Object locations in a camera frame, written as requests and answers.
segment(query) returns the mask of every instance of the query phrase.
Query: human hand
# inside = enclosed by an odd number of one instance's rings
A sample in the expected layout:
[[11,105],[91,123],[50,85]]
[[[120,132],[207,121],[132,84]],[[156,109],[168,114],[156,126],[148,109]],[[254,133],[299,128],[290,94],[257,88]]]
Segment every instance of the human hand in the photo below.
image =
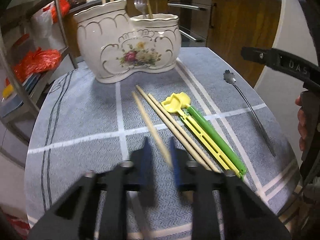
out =
[[[302,102],[301,102],[300,97],[298,97],[296,99],[295,104],[297,106],[302,106]],[[308,132],[307,132],[307,128],[306,128],[306,121],[307,121],[306,115],[304,114],[302,107],[298,111],[298,120],[299,120],[298,132],[301,135],[301,138],[299,140],[299,147],[300,147],[300,150],[304,151],[305,147],[306,147],[305,139],[307,137]]]

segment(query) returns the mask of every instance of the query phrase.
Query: metal screw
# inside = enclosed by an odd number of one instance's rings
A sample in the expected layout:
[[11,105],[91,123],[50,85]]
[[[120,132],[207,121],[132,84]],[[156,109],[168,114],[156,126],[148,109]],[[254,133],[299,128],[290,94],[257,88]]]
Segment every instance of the metal screw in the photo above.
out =
[[120,166],[123,168],[131,168],[133,166],[133,162],[132,161],[125,161],[125,162],[122,162],[120,164]]
[[87,178],[93,178],[94,175],[95,175],[95,173],[92,170],[89,170],[84,174],[84,176],[87,177]]
[[197,167],[198,163],[196,161],[187,161],[188,167]]
[[224,171],[224,175],[226,175],[227,177],[233,177],[235,176],[235,172],[233,170],[225,170]]

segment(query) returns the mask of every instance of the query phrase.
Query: spoon handle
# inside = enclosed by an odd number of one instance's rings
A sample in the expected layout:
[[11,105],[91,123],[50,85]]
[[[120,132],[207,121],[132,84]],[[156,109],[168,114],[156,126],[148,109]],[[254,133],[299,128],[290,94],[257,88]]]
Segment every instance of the spoon handle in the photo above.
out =
[[256,119],[256,121],[257,121],[257,123],[258,123],[258,125],[259,125],[259,128],[260,128],[260,130],[261,130],[262,136],[263,136],[264,140],[266,141],[267,146],[268,146],[271,154],[272,154],[274,157],[276,157],[276,154],[275,154],[275,151],[274,151],[273,146],[272,146],[272,144],[271,144],[271,141],[270,141],[270,139],[269,139],[269,136],[268,136],[266,130],[263,128],[263,126],[262,126],[262,124],[261,124],[258,116],[256,115],[255,111],[253,110],[252,106],[250,105],[250,103],[248,102],[248,100],[247,100],[247,98],[244,96],[244,94],[241,92],[240,88],[238,88],[238,86],[237,86],[236,84],[234,84],[234,83],[233,83],[232,85],[235,87],[235,89],[239,92],[239,94],[242,96],[242,98],[244,99],[244,101],[245,101],[245,102],[247,103],[247,105],[249,106],[249,108],[250,108],[250,110],[251,110],[254,118]]

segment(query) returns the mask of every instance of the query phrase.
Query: oven handle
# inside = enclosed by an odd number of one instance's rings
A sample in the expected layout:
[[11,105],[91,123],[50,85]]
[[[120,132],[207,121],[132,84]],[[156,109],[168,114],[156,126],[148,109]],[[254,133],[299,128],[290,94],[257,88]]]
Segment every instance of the oven handle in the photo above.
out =
[[191,9],[191,10],[197,10],[197,11],[205,11],[206,10],[206,8],[202,8],[199,6],[180,4],[180,3],[168,3],[167,5],[172,6],[172,7],[180,7],[180,8],[186,8],[186,9]]
[[194,41],[194,42],[203,42],[203,40],[200,40],[200,39],[196,39],[195,37],[192,37],[191,35],[189,35],[188,33],[185,33],[184,31],[182,30],[179,30],[180,33],[185,36],[186,38],[188,38],[189,40],[191,41]]

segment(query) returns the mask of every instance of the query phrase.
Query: gray tablecloth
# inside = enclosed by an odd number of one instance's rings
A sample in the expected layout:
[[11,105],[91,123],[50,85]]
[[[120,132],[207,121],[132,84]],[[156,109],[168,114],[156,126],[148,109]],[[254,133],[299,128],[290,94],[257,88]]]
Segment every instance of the gray tablecloth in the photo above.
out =
[[[101,84],[85,63],[55,81],[36,120],[29,145],[25,193],[33,225],[85,171],[110,170],[128,159],[150,136],[132,98],[139,84],[162,101],[171,93],[187,93],[248,168],[245,182],[277,213],[296,187],[300,174],[295,155],[279,124],[257,93],[226,62],[208,48],[181,48],[177,67],[160,74],[135,73],[116,84]],[[276,151],[274,158],[239,93],[223,80],[229,69],[265,127]],[[164,142],[172,133],[140,97]],[[151,138],[156,206],[146,217],[157,239],[190,236],[192,214],[175,189]],[[141,237],[131,209],[129,238]]]

